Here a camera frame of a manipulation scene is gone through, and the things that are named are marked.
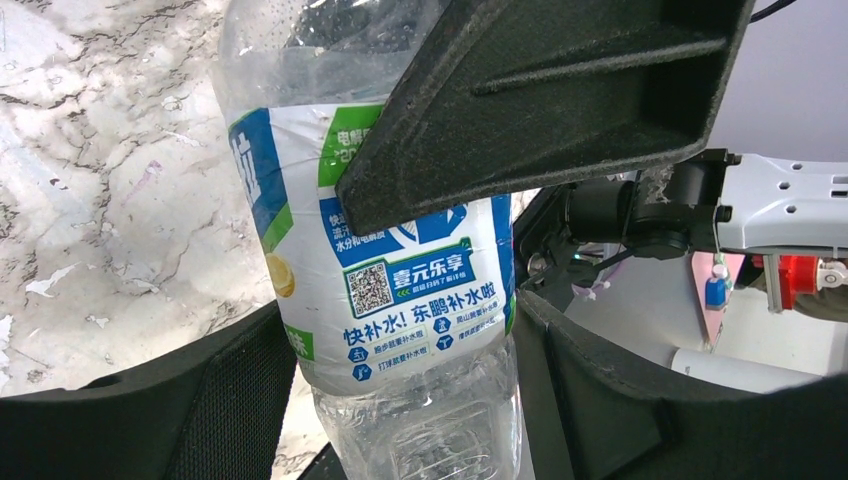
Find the qr code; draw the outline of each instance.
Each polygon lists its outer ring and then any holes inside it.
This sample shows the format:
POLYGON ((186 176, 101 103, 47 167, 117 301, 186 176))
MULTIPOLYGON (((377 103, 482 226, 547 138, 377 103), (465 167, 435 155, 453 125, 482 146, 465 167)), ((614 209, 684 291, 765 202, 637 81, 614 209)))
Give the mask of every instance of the qr code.
POLYGON ((386 266, 382 263, 348 273, 347 286, 356 317, 394 303, 389 276, 386 274, 386 266))

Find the clear plastic bottle bottom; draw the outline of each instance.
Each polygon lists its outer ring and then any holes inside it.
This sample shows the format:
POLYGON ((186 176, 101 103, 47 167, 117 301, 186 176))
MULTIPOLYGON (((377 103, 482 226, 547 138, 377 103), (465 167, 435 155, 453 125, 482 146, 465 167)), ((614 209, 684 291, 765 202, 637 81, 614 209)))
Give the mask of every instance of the clear plastic bottle bottom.
POLYGON ((512 337, 372 394, 313 388, 350 480, 514 480, 521 402, 512 337))

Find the red component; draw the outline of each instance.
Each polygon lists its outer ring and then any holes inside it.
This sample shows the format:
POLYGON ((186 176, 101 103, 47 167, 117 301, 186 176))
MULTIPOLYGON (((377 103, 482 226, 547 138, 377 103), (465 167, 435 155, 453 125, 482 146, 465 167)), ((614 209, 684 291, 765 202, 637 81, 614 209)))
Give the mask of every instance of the red component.
POLYGON ((792 310, 797 295, 810 295, 818 291, 818 269, 818 257, 780 257, 780 299, 784 310, 792 310))

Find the bottle label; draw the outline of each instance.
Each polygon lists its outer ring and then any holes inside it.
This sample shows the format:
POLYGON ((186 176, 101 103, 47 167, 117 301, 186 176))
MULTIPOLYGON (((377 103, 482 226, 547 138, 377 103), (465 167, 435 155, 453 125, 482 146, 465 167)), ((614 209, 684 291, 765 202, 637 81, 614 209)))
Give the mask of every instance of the bottle label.
POLYGON ((334 187, 382 104, 259 109, 230 129, 289 341, 305 377, 371 392, 503 338, 510 197, 354 236, 334 187))

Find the white marble countertop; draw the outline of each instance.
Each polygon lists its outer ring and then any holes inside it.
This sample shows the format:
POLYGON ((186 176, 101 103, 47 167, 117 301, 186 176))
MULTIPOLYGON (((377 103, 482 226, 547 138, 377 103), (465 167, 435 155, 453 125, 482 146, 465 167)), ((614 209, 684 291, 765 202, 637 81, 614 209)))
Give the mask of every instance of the white marble countertop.
MULTIPOLYGON (((0 396, 273 299, 206 69, 225 0, 0 0, 0 396)), ((275 479, 326 443, 298 376, 275 479)))

